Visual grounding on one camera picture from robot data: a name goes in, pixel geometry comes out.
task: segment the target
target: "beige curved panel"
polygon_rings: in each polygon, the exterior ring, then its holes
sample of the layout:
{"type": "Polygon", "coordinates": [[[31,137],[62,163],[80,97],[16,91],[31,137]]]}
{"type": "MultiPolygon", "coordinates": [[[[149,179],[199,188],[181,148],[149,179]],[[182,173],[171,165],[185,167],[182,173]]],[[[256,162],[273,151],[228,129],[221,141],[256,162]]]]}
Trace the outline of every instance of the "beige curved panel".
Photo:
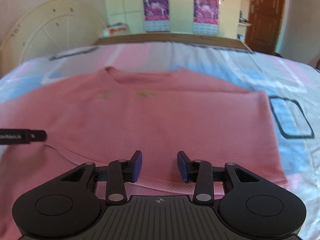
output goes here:
{"type": "Polygon", "coordinates": [[[52,0],[26,14],[0,47],[2,74],[24,61],[93,44],[105,29],[99,14],[79,0],[52,0]]]}

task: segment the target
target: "door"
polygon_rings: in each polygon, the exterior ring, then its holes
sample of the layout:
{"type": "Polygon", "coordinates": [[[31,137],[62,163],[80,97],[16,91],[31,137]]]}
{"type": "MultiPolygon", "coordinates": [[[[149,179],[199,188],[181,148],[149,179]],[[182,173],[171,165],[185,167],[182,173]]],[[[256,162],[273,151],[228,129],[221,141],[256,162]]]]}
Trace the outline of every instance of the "door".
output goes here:
{"type": "Polygon", "coordinates": [[[245,43],[253,51],[273,54],[278,39],[284,0],[253,0],[245,43]]]}

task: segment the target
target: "poster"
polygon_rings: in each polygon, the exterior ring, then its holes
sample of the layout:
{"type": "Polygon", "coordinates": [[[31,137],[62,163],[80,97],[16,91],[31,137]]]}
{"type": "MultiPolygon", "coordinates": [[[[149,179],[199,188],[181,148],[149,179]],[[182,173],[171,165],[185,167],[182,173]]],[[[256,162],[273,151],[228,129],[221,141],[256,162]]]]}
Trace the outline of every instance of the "poster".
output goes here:
{"type": "Polygon", "coordinates": [[[146,32],[169,31],[169,0],[143,0],[146,32]]]}
{"type": "Polygon", "coordinates": [[[220,0],[194,0],[193,32],[218,34],[220,0]]]}

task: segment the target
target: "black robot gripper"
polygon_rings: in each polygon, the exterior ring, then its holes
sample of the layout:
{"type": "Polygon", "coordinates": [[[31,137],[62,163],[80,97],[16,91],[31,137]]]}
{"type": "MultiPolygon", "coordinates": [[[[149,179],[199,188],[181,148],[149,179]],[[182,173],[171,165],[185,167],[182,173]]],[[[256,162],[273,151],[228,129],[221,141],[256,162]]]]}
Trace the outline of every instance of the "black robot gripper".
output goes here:
{"type": "Polygon", "coordinates": [[[137,181],[142,153],[106,167],[84,163],[20,196],[12,214],[23,240],[245,240],[299,239],[306,217],[303,202],[289,191],[235,164],[212,167],[180,151],[182,180],[196,183],[189,196],[126,196],[137,181]],[[106,181],[106,199],[98,199],[106,181]],[[225,195],[214,199],[213,182],[225,195]]]}

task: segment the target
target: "patterned bedsheet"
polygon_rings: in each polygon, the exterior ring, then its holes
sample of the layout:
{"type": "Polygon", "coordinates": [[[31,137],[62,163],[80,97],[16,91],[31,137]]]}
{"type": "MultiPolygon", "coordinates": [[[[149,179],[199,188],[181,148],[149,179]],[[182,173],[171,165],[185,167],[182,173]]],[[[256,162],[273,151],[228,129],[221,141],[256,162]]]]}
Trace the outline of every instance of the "patterned bedsheet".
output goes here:
{"type": "Polygon", "coordinates": [[[260,53],[179,43],[88,47],[25,62],[0,80],[0,101],[109,65],[129,72],[161,72],[185,67],[250,91],[267,91],[290,189],[307,207],[307,219],[299,236],[320,239],[320,126],[317,125],[320,123],[320,73],[317,70],[260,53]]]}

